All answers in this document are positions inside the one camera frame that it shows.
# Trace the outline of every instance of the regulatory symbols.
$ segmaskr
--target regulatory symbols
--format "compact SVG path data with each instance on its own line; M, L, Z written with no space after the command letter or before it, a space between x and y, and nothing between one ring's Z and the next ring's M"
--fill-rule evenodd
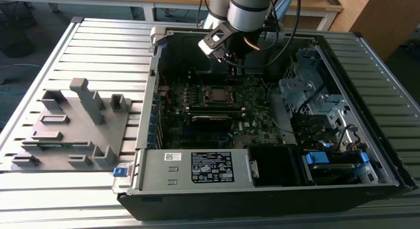
M192 172L200 172L200 165L192 166Z
M211 171L211 165L202 165L202 172L210 172Z

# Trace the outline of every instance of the blue latch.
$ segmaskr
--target blue latch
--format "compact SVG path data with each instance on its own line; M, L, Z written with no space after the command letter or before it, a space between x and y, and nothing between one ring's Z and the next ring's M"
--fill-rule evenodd
M308 164L328 164L330 160L326 152L311 152L306 155Z
M120 168L120 167L114 168L112 175L115 177L127 177L128 176L128 168Z
M368 154L366 152L360 153L360 157L362 157L362 160L364 163L370 161L370 157L368 157Z

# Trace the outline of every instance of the aluminum extrusion table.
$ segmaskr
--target aluminum extrusion table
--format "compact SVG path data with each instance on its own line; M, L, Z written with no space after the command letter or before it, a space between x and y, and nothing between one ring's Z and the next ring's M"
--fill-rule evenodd
M75 96L68 91L74 77L90 79L90 89L98 90L102 97L118 92L134 100L119 158L120 162L132 161L150 68L150 33L156 25L194 27L191 24L159 22L74 20L0 135L0 171L10 168L11 155L22 151L20 141L28 136L43 109L38 101L43 90L64 89L64 95ZM363 38L351 33L299 32L306 33L327 38L408 170L419 179L418 104ZM419 190L334 214L140 222L119 204L111 190L112 183L111 172L0 174L0 227L196 228L283 224L294 228L395 228L420 223Z

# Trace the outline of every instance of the floor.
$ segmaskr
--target floor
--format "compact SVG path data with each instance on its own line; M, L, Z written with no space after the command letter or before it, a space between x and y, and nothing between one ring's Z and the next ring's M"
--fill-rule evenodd
M66 31L66 28L75 16L87 18L134 20L131 8L123 6L76 5L59 4L60 12L52 13L47 3L34 2L32 14L38 25L27 29L27 35L35 44L35 52L19 59L8 58L0 52L0 67L7 64L31 63L43 66L56 43ZM172 16L166 17L163 9L158 9L158 20L170 22L196 22L196 10L174 10L168 12ZM207 17L207 12L202 12L200 20ZM0 92L24 93L38 75L38 69L32 67L12 67L0 70L0 78L6 78L6 83L0 85ZM23 98L22 95L0 94L0 130L12 116L12 113Z
M32 14L38 25L27 29L27 35L35 43L35 52L19 59L11 59L0 53L0 67L2 63L31 63L43 65L54 47L62 37L67 25L75 16L106 19L132 20L132 13L130 7L123 6L100 6L100 5L75 5L59 4L60 12L52 13L47 3L34 3ZM158 9L158 19L160 21L187 22L195 23L195 10L171 10L172 16L166 17L163 9ZM200 20L206 18L207 14L203 12ZM404 48L399 48L387 61L387 65L394 71L398 79L403 83L406 89L412 94L418 103L420 102L420 52L414 50L410 53ZM8 93L24 93L31 86L32 80L38 75L38 69L32 67L12 67L0 70L0 77L6 78L6 83L0 85L0 91ZM23 95L4 95L0 94L0 130L8 121L16 106L23 98Z

